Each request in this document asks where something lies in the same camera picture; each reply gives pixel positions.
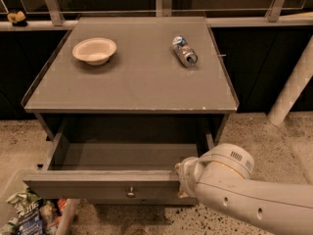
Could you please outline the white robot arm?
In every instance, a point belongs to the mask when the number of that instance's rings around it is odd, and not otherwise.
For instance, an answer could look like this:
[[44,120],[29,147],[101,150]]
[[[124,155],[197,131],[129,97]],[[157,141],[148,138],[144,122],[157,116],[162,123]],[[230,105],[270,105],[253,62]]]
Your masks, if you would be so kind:
[[313,186],[256,181],[254,159],[220,144],[175,166],[180,194],[275,235],[313,235]]

